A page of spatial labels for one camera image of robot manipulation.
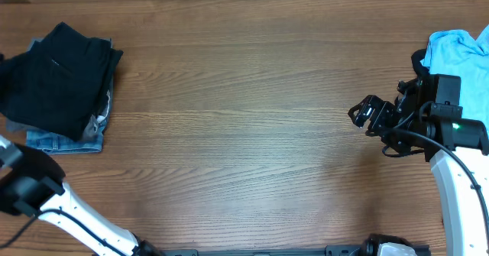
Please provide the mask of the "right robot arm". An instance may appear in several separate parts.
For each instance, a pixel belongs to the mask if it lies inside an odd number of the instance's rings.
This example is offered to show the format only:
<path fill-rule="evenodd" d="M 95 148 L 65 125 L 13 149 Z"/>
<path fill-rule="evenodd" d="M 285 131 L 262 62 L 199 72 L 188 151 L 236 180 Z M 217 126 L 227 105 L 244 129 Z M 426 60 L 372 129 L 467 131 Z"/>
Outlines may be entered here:
<path fill-rule="evenodd" d="M 348 116 L 384 156 L 422 154 L 442 204 L 447 252 L 488 253 L 488 135 L 483 122 L 463 118 L 461 78 L 424 75 L 398 84 L 394 102 L 366 96 Z"/>

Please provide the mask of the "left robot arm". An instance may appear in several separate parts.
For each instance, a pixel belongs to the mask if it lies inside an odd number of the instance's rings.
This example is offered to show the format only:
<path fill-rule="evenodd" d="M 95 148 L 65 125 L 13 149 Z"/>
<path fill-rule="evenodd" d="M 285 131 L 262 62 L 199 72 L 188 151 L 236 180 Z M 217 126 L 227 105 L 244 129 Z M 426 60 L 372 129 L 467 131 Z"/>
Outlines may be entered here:
<path fill-rule="evenodd" d="M 161 256 L 147 241 L 111 223 L 65 182 L 60 165 L 43 151 L 1 138 L 1 211 L 30 220 L 1 248 L 12 245 L 37 220 L 48 222 L 90 248 L 96 255 Z"/>

